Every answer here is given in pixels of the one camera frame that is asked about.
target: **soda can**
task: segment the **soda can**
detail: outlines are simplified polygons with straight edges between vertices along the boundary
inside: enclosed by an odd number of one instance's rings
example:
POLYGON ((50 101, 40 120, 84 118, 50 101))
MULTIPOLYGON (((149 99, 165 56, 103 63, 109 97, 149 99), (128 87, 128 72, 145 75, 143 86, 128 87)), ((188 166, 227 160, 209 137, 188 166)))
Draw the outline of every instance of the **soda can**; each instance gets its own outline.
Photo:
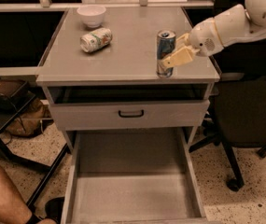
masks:
POLYGON ((157 74, 159 77, 170 77, 173 73, 173 67, 167 68, 162 65, 161 60, 167 54, 171 53, 175 49, 176 34, 173 31, 161 30, 158 32, 158 50, 157 50, 157 74))
POLYGON ((112 32, 108 28, 99 28, 80 38, 81 48, 88 53, 108 45, 113 38, 112 32))

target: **speckled floor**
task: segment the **speckled floor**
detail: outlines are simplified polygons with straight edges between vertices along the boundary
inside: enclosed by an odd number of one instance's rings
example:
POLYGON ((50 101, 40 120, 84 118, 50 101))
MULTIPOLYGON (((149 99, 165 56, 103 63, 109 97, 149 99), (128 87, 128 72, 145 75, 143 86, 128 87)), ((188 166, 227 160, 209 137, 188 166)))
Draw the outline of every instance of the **speckled floor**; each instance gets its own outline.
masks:
MULTIPOLYGON (((62 134, 52 124, 44 134, 34 139, 13 138, 9 148, 26 158, 50 164, 64 143, 62 134)), ((261 160, 255 151, 235 149, 245 180, 245 186, 238 192, 232 192, 225 186, 225 180, 232 176, 232 172, 222 147, 210 145, 191 154, 209 220, 219 220, 223 224, 266 224, 266 158, 261 160)), ((66 154, 35 203, 39 216, 45 215, 47 200, 64 196, 70 160, 71 155, 66 154)), ((42 175, 6 161, 0 160, 0 164, 7 170, 24 200, 28 200, 42 175)))

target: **person's leg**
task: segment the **person's leg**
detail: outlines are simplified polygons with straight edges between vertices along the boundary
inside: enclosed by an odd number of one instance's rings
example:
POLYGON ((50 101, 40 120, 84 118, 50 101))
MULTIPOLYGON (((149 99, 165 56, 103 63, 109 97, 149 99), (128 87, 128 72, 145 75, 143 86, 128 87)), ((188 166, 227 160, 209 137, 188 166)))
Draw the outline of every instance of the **person's leg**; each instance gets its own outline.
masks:
MULTIPOLYGON (((25 224, 32 216, 19 191, 0 166, 0 222, 6 224, 25 224)), ((42 220, 40 223, 54 223, 42 220)))

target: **closed drawer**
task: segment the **closed drawer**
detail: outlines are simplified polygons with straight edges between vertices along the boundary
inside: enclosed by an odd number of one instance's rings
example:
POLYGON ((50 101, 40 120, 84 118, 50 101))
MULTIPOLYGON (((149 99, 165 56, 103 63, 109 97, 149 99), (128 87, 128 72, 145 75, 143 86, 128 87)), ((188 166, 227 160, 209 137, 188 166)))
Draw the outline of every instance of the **closed drawer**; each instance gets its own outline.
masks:
POLYGON ((62 130, 126 129, 199 126, 209 101, 105 105, 53 105, 50 108, 62 130))
POLYGON ((182 129, 77 134, 62 223, 133 221, 207 223, 182 129))

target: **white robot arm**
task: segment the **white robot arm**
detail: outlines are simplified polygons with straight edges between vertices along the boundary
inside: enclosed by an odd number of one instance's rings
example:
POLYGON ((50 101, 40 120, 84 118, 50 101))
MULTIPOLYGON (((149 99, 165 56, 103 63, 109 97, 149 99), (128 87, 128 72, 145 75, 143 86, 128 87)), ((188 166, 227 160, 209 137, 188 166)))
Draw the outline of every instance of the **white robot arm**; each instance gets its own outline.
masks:
POLYGON ((200 22, 176 40, 176 49, 164 57, 162 65, 174 67, 189 63, 197 54, 211 56, 234 43, 266 38, 266 0, 245 0, 214 18, 200 22))

